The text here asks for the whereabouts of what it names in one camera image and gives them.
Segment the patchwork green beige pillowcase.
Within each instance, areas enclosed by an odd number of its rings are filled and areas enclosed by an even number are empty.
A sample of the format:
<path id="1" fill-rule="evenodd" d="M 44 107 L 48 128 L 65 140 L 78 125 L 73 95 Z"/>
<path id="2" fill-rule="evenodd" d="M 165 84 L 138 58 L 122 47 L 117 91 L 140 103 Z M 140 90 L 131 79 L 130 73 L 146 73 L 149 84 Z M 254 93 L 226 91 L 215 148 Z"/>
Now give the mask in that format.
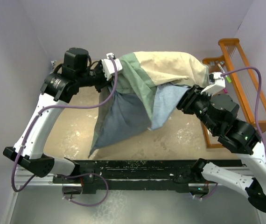
<path id="1" fill-rule="evenodd" d="M 119 61 L 117 82 L 99 94 L 90 153 L 161 128 L 190 87 L 208 84 L 208 66 L 185 52 L 139 51 Z"/>

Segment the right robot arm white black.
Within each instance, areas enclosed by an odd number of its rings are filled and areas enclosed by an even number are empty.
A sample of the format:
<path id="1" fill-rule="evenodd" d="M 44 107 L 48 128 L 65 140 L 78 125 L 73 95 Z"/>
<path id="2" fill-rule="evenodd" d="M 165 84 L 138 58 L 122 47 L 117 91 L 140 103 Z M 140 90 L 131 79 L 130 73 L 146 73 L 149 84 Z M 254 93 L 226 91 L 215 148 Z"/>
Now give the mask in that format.
<path id="1" fill-rule="evenodd" d="M 253 207 L 266 213 L 265 145 L 254 126 L 237 118 L 239 105 L 228 95 L 211 97 L 194 85 L 182 96 L 177 109 L 196 115 L 223 147 L 241 159 L 253 176 L 237 174 L 202 158 L 195 162 L 192 172 L 240 193 Z"/>

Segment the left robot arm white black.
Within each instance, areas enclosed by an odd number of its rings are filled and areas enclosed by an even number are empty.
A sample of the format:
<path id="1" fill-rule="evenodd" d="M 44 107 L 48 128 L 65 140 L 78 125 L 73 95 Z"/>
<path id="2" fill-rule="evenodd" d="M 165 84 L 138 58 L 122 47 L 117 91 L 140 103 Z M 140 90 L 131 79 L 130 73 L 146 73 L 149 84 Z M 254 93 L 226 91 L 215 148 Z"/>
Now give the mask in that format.
<path id="1" fill-rule="evenodd" d="M 38 177 L 48 174 L 76 175 L 79 165 L 70 159 L 60 159 L 44 154 L 47 138 L 57 118 L 81 87 L 95 86 L 100 91 L 111 81 L 117 82 L 122 70 L 119 59 L 109 53 L 105 59 L 91 62 L 89 52 L 70 48 L 63 63 L 46 76 L 35 111 L 19 140 L 5 147 L 3 155 Z"/>

